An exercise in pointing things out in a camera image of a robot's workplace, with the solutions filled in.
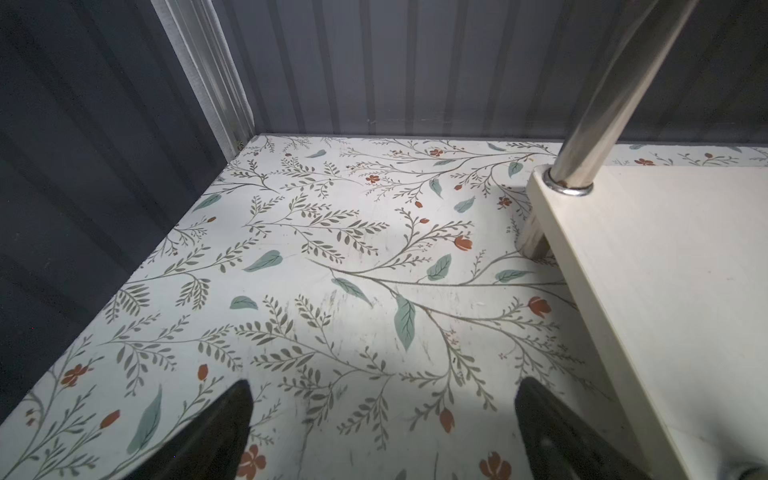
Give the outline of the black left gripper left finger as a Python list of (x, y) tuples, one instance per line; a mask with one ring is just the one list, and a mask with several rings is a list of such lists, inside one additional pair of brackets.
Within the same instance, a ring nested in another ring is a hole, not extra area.
[(251, 387), (239, 380), (206, 407), (129, 479), (234, 479), (253, 412)]

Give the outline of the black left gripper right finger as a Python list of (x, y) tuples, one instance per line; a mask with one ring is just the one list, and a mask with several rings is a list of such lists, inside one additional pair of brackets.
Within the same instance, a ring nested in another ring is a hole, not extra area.
[(532, 377), (519, 384), (515, 412), (535, 480), (649, 477)]

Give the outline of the white two-tier shelf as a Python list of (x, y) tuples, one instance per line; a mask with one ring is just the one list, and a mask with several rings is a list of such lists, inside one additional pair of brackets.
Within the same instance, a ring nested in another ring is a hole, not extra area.
[(606, 164), (694, 9), (641, 4), (518, 249), (555, 256), (654, 477), (763, 479), (767, 172)]

